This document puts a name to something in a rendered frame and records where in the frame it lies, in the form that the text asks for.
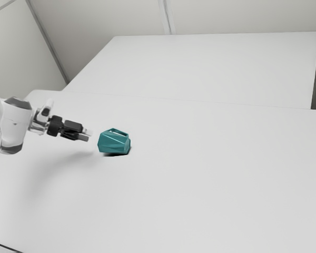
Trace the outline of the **teal faceted mug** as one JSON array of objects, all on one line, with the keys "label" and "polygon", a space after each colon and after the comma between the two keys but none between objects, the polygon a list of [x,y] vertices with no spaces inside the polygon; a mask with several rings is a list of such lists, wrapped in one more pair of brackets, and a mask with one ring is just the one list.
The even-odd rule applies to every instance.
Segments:
[{"label": "teal faceted mug", "polygon": [[131,139],[128,133],[111,128],[100,133],[97,147],[101,153],[128,154]]}]

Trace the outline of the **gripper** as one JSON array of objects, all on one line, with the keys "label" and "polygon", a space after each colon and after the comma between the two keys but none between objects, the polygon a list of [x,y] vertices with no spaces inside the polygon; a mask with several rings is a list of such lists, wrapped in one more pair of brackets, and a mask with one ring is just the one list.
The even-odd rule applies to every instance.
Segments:
[{"label": "gripper", "polygon": [[83,127],[80,123],[70,120],[65,120],[63,123],[62,120],[62,117],[53,115],[48,121],[48,128],[46,133],[52,137],[56,137],[61,132],[64,126],[64,131],[60,134],[61,137],[72,141],[89,141],[89,135],[92,134],[91,130]]}]

